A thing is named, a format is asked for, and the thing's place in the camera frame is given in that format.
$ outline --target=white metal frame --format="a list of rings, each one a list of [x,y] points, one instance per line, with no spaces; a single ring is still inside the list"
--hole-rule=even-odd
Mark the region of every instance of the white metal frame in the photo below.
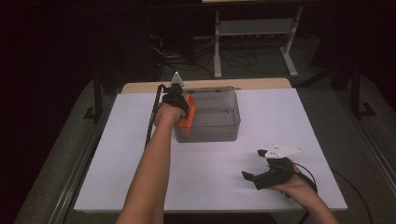
[[[252,21],[220,21],[219,11],[216,11],[216,25],[215,25],[215,55],[214,55],[214,70],[215,78],[221,78],[221,61],[219,55],[219,37],[221,35],[268,35],[268,34],[287,34],[289,35],[288,42],[284,47],[280,48],[283,59],[288,67],[291,77],[297,77],[298,73],[295,69],[294,63],[289,55],[291,44],[294,40],[297,31],[298,23],[300,21],[303,7],[298,7],[292,20],[290,19],[272,19],[272,20],[252,20]],[[251,22],[257,22],[259,27],[254,27],[254,30],[246,31],[244,24],[248,25]]]

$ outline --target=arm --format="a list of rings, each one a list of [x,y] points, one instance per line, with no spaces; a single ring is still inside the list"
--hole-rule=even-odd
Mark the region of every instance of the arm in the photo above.
[[[288,183],[277,185],[271,189],[277,189],[289,195],[295,202],[306,209],[317,224],[338,224],[337,218],[325,202],[315,191],[300,177],[294,175]]]
[[[159,107],[156,129],[137,166],[117,223],[163,223],[171,133],[182,116],[180,108],[168,104]]]

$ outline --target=forearm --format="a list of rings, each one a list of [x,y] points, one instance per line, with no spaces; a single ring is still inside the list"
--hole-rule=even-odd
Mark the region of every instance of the forearm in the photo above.
[[[332,211],[319,197],[311,199],[309,205],[303,207],[309,212],[310,216],[314,219],[316,224],[338,224],[337,218]]]
[[[172,125],[166,122],[154,131],[137,166],[119,222],[132,219],[136,223],[162,223],[170,169],[171,132]]]

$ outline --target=person's right arm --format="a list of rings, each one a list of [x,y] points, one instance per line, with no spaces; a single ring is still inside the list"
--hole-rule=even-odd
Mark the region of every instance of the person's right arm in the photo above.
[[[296,172],[300,172],[295,166],[294,169]],[[289,182],[273,186],[271,189],[276,189],[289,195],[309,212],[316,224],[339,224],[327,204],[299,176],[294,175]]]

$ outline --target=tabletop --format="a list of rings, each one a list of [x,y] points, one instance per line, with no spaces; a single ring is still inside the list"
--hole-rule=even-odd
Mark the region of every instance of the tabletop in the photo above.
[[[277,89],[260,89],[260,85],[256,90],[249,85],[250,89],[242,88],[249,82],[260,82],[265,88],[266,80],[282,84],[274,85]],[[192,83],[185,82],[186,87]],[[318,193],[332,210],[347,209],[297,91],[290,84],[282,87],[287,83],[266,78],[213,81],[211,85],[236,88],[241,116],[238,137],[232,142],[179,143],[172,135],[166,213],[302,210],[299,204],[274,190],[256,190],[252,182],[242,177],[241,171],[258,175],[268,170],[257,150],[273,143],[303,147],[304,153],[290,159],[315,176]],[[143,153],[155,98],[154,92],[126,92],[137,91],[133,86],[150,85],[155,87],[153,83],[128,84],[124,93],[117,96],[74,209],[87,213],[121,210]]]

